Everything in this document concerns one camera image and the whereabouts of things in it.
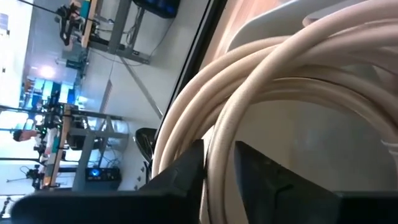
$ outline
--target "wooden tabletop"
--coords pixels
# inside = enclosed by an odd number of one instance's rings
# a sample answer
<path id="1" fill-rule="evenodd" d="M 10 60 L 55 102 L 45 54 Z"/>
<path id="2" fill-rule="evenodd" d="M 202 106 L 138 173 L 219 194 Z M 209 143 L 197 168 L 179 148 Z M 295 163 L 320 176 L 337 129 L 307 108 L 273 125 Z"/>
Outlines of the wooden tabletop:
<path id="1" fill-rule="evenodd" d="M 88 11 L 89 19 L 94 19 L 97 2 L 98 2 L 97 0 L 90 0 L 90 10 Z M 82 37 L 81 37 L 81 46 L 83 48 L 87 48 L 87 46 L 88 46 L 88 41 L 90 40 L 92 25 L 93 25 L 93 21 L 91 21 L 91 20 L 86 21 L 84 35 L 82 35 Z"/>
<path id="2" fill-rule="evenodd" d="M 43 181 L 43 186 L 44 187 L 53 187 L 57 183 L 57 175 L 58 175 L 58 170 L 60 167 L 60 162 L 62 159 L 62 154 L 63 154 L 63 147 L 65 145 L 65 141 L 67 140 L 67 134 L 70 129 L 70 122 L 71 119 L 68 115 L 71 114 L 70 112 L 70 106 L 65 105 L 63 109 L 63 114 L 66 115 L 62 118 L 62 132 L 60 136 L 60 141 L 59 141 L 59 149 L 57 150 L 58 152 L 51 152 L 51 155 L 47 161 L 47 168 L 45 171 L 45 176 L 44 176 L 44 181 Z"/>

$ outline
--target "pole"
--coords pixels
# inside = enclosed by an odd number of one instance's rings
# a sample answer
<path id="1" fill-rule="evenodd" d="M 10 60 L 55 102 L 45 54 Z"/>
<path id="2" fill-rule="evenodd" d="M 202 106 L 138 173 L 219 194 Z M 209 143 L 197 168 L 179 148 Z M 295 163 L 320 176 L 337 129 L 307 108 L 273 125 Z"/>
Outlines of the pole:
<path id="1" fill-rule="evenodd" d="M 33 7 L 42 9 L 42 10 L 45 10 L 45 11 L 47 11 L 47 12 L 51 12 L 52 14 L 58 15 L 56 12 L 54 12 L 54 11 L 52 11 L 52 10 L 50 10 L 50 9 L 46 9 L 46 8 L 44 8 L 44 7 L 42 7 L 42 6 L 38 6 L 38 5 L 36 5 L 36 4 L 27 2 L 27 1 L 25 1 L 25 0 L 18 0 L 18 1 L 23 2 L 23 3 L 25 3 L 25 4 L 28 4 L 28 5 L 30 5 L 30 6 L 33 6 Z"/>
<path id="2" fill-rule="evenodd" d="M 10 106 L 3 106 L 3 105 L 0 105 L 0 110 L 8 110 L 8 111 L 15 111 L 15 112 L 27 112 L 27 113 L 35 113 L 35 114 L 46 114 L 46 112 L 40 112 L 37 110 L 24 109 L 24 108 L 13 108 Z"/>

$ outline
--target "window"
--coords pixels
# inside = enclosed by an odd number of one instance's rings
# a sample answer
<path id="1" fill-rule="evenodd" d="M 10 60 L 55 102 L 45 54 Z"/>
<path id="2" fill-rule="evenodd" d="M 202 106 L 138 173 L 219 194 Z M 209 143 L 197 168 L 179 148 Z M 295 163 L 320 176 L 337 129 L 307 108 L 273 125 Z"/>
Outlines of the window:
<path id="1" fill-rule="evenodd" d="M 8 30 L 8 15 L 0 13 L 0 29 L 6 31 Z"/>
<path id="2" fill-rule="evenodd" d="M 0 13 L 0 74 L 6 72 L 8 34 L 8 15 Z"/>

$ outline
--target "black chair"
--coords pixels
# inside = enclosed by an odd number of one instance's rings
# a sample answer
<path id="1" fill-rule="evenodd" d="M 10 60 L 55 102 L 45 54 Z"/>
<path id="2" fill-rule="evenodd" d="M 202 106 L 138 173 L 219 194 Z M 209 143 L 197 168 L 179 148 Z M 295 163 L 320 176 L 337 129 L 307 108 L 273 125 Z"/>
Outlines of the black chair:
<path id="1" fill-rule="evenodd" d="M 142 156 L 146 160 L 144 162 L 146 168 L 146 182 L 150 180 L 152 156 L 154 155 L 154 141 L 156 129 L 154 128 L 140 128 L 136 131 L 136 144 Z"/>

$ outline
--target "white cable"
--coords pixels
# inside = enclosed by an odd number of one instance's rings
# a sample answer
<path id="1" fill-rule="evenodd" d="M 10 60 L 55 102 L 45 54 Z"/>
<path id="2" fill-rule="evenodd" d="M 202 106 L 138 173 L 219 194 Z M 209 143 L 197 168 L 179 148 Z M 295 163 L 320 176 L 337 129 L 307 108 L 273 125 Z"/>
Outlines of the white cable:
<path id="1" fill-rule="evenodd" d="M 259 40 L 209 64 L 183 89 L 166 116 L 152 176 L 216 120 L 206 161 L 206 194 L 211 222 L 227 223 L 224 182 L 229 150 L 248 106 L 264 100 L 310 101 L 356 113 L 395 152 L 397 98 L 340 67 L 368 63 L 390 76 L 398 74 L 397 53 L 389 50 L 398 45 L 397 12 L 396 0 L 362 2 L 311 21 L 291 37 Z"/>

